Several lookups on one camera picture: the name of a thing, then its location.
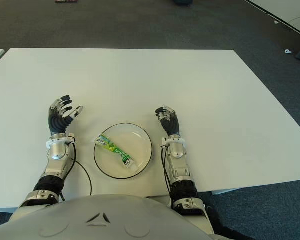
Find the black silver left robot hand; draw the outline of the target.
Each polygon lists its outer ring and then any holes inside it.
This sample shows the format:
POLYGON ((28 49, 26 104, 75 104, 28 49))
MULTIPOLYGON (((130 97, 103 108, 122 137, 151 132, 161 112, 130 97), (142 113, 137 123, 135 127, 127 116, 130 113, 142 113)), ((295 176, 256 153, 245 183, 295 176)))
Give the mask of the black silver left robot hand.
POLYGON ((51 136, 65 134, 68 126, 77 118, 84 107, 78 106, 73 109, 70 104, 72 99, 69 95, 56 99, 48 110, 48 126, 51 136))

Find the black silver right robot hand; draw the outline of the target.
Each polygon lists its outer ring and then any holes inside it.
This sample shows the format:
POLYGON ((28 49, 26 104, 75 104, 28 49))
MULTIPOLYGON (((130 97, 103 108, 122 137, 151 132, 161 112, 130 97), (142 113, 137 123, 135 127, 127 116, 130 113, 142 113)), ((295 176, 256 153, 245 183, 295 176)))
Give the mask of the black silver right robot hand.
POLYGON ((175 110, 168 106, 163 106, 155 110, 155 115, 168 137, 172 135, 180 136, 180 125, 175 110))

